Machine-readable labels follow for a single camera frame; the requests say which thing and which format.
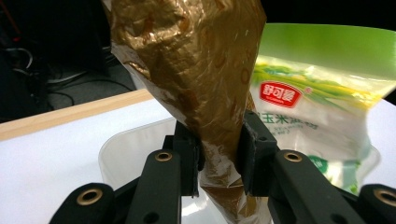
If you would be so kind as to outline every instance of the green label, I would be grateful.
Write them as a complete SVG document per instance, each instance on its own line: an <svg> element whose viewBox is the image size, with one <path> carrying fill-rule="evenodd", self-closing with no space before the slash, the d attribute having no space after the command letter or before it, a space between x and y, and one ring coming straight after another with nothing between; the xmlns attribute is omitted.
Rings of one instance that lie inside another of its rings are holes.
<svg viewBox="0 0 396 224"><path fill-rule="evenodd" d="M315 166L320 170L321 173L326 173L327 172L327 168L328 168L328 163L326 160L323 160L320 157L317 156L308 156L309 160L311 160Z"/></svg>

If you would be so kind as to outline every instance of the white surface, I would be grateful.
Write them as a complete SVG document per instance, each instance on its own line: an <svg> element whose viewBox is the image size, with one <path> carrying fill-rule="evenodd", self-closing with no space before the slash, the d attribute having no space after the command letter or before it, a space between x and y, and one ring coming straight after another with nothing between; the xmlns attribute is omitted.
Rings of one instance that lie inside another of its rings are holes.
<svg viewBox="0 0 396 224"><path fill-rule="evenodd" d="M71 191L103 181L98 155L111 136L169 118L150 100L0 142L0 223L48 223ZM396 188L396 106L378 104L368 127L382 159L365 183Z"/></svg>

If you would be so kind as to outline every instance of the cable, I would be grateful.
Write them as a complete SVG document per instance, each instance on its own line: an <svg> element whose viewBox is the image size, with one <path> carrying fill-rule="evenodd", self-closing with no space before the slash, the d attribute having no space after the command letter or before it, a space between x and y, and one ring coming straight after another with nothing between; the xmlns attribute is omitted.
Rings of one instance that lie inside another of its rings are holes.
<svg viewBox="0 0 396 224"><path fill-rule="evenodd" d="M49 70L51 72L51 76L55 77L55 79L61 79L64 76L64 70L62 69L62 67L59 64L49 63L48 64L48 68L49 68Z"/></svg>
<svg viewBox="0 0 396 224"><path fill-rule="evenodd" d="M80 76L82 76L82 75L84 75L84 74L86 74L86 73L87 73L87 71L83 71L83 72L74 74L74 75L72 75L72 76L70 76L70 77L65 77L65 78L61 78L61 79L49 79L49 80L47 81L47 84L57 84L57 83L61 83L61 82L64 82L64 81L73 79L73 78L75 78L75 77L80 77Z"/></svg>
<svg viewBox="0 0 396 224"><path fill-rule="evenodd" d="M69 94L66 94L66 93L63 93L63 92L57 92L57 91L49 92L49 94L57 94L57 95L65 96L65 97L69 98L69 100L71 101L72 105L75 105L73 97L71 97Z"/></svg>
<svg viewBox="0 0 396 224"><path fill-rule="evenodd" d="M75 76L75 77L73 77L73 78L69 78L69 79L67 79L67 80L64 80L64 81L62 81L62 82L58 82L58 83L47 83L47 87L48 87L48 90L49 90L49 91L58 91L58 90L61 90L63 87L67 86L67 85L76 83L77 80L79 80L79 79L81 79L81 78L83 78L83 77L84 77L84 76L83 76L83 74L82 74L82 75L80 75L80 76Z"/></svg>
<svg viewBox="0 0 396 224"><path fill-rule="evenodd" d="M14 19L11 16L11 14L8 12L8 9L7 9L6 5L3 3L3 0L0 0L0 7L3 8L3 10L6 13L6 16L8 17L9 22L11 22L11 25L14 28L15 32L18 35L20 35L21 34L20 28L17 26L17 23L14 21Z"/></svg>
<svg viewBox="0 0 396 224"><path fill-rule="evenodd" d="M65 86L65 87L60 88L60 89L55 90L55 91L60 91L60 90L64 90L64 89L67 89L67 88L70 88L70 87L74 87L74 86L78 86L78 85L82 85L82 84L86 84L86 83L90 83L90 82L97 82L97 81L114 83L114 84L122 86L123 88L127 89L128 91L133 91L132 89L130 89L129 87L125 86L122 83L119 83L119 82L116 82L116 81L113 81L113 80L108 80L108 79L95 79L95 80L84 81L84 82L76 83L76 84L73 84L73 85Z"/></svg>
<svg viewBox="0 0 396 224"><path fill-rule="evenodd" d="M106 63L111 63L112 61L114 61L116 59L117 59L116 57L112 57L112 58L106 59Z"/></svg>
<svg viewBox="0 0 396 224"><path fill-rule="evenodd" d="M27 53L27 55L29 56L29 63L26 65L26 68L29 68L30 65L32 65L32 62L33 62L32 53L29 50L27 50L27 49L21 49L21 48L19 48L19 49L6 49L6 51L14 51L14 50L19 50L19 51L23 51L23 52Z"/></svg>
<svg viewBox="0 0 396 224"><path fill-rule="evenodd" d="M23 71L23 70L21 70L19 68L13 68L12 71L22 73L22 74L24 74L24 75L26 75L28 77L30 76L29 73L27 73L26 71Z"/></svg>
<svg viewBox="0 0 396 224"><path fill-rule="evenodd" d="M107 55L105 58L106 59L111 59L111 58L115 58L116 56L114 56L114 54L110 53L109 55Z"/></svg>

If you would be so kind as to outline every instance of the crumpled plastic bag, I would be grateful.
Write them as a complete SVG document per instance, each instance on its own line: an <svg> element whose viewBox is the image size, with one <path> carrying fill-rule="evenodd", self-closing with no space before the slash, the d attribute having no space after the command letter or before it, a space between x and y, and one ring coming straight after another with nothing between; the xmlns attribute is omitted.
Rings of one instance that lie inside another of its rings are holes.
<svg viewBox="0 0 396 224"><path fill-rule="evenodd" d="M333 185L358 194L379 162L367 114L396 86L380 75L259 55L250 91L281 149L303 152Z"/></svg>
<svg viewBox="0 0 396 224"><path fill-rule="evenodd" d="M265 14L259 0L104 0L112 52L198 136L201 187L229 223L263 223L234 167Z"/></svg>

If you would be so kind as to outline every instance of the green and white package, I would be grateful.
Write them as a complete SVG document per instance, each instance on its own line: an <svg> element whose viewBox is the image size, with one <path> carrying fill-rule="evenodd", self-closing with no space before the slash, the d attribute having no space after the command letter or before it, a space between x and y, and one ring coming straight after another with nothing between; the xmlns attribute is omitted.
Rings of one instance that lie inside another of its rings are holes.
<svg viewBox="0 0 396 224"><path fill-rule="evenodd" d="M279 148L303 152L332 184L357 193L379 161L366 115L395 83L259 55L250 92Z"/></svg>

